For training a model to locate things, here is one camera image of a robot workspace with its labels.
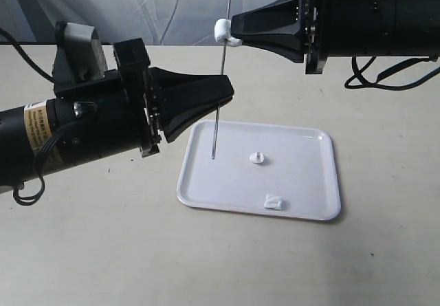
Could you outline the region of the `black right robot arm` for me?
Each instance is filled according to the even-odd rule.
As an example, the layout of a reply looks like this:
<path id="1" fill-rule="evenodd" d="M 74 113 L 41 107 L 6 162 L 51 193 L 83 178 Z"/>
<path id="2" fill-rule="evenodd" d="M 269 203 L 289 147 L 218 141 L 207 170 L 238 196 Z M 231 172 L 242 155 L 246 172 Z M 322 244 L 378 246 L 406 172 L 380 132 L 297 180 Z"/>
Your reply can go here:
<path id="1" fill-rule="evenodd" d="M 321 74 L 330 57 L 439 56 L 439 0 L 277 0 L 231 18 L 248 47 Z"/>

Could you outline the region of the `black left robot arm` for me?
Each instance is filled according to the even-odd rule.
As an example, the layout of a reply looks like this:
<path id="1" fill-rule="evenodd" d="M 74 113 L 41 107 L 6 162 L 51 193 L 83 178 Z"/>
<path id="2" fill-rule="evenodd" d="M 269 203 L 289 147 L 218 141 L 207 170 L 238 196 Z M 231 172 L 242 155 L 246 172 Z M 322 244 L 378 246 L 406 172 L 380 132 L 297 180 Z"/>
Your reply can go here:
<path id="1" fill-rule="evenodd" d="M 114 44 L 117 67 L 98 80 L 57 85 L 52 99 L 1 112 L 1 185 L 25 182 L 118 153 L 159 152 L 228 104 L 225 75 L 191 75 L 151 65 L 141 39 Z"/>

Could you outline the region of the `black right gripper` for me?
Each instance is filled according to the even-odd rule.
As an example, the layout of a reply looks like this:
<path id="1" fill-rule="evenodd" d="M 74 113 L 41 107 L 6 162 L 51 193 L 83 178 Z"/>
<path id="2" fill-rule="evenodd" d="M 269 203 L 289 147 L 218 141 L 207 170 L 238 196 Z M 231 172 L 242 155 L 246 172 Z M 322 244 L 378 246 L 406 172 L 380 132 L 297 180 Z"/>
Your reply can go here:
<path id="1" fill-rule="evenodd" d="M 231 35 L 244 46 L 303 63 L 306 0 L 277 0 L 232 17 Z M 308 0 L 305 72 L 321 74 L 330 57 L 388 56 L 395 0 Z"/>

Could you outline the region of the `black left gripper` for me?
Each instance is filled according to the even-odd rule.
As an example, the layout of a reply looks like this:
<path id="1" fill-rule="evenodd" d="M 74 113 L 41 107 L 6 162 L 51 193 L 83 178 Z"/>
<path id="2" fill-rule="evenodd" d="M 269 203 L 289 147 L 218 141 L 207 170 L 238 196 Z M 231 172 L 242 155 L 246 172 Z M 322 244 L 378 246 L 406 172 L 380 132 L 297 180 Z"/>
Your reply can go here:
<path id="1" fill-rule="evenodd" d="M 84 164 L 131 149 L 139 149 L 142 157 L 159 153 L 161 137 L 148 123 L 146 110 L 149 71 L 168 143 L 234 96 L 226 75 L 149 70 L 151 62 L 141 38 L 114 43 L 113 53 L 117 67 L 102 78 L 54 85 L 58 124 L 72 125 L 56 146 L 66 164 Z"/>

